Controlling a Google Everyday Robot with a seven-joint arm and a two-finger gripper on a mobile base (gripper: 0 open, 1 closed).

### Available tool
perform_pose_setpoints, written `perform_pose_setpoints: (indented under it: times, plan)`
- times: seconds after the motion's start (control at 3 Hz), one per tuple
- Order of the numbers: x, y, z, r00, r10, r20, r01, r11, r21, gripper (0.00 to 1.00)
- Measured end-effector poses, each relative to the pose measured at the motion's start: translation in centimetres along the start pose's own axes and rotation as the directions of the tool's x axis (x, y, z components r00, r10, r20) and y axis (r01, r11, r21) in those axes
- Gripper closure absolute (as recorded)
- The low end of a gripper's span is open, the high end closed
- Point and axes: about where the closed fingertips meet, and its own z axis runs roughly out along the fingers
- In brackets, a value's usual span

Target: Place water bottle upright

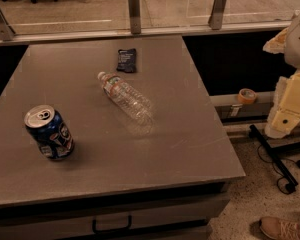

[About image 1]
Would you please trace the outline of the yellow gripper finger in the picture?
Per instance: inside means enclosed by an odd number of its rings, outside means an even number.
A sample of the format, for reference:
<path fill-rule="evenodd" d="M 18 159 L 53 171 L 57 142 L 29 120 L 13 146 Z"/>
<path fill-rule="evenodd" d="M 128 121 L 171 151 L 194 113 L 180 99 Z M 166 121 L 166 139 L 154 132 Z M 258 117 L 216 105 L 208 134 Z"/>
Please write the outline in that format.
<path fill-rule="evenodd" d="M 300 122 L 300 70 L 289 78 L 280 77 L 265 126 L 265 134 L 274 139 L 289 135 Z"/>
<path fill-rule="evenodd" d="M 271 54 L 284 53 L 287 32 L 287 28 L 280 31 L 275 37 L 265 43 L 263 50 Z"/>

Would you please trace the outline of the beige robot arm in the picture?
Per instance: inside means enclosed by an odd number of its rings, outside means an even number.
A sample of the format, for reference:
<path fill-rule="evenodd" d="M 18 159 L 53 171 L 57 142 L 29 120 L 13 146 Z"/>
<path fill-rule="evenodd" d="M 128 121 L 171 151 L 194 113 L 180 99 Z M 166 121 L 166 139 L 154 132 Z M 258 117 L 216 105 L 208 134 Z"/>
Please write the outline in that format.
<path fill-rule="evenodd" d="M 282 53 L 285 62 L 296 69 L 289 78 L 279 77 L 265 126 L 268 137 L 280 139 L 289 135 L 300 122 L 300 11 L 295 12 L 289 27 L 266 42 L 263 50 Z"/>

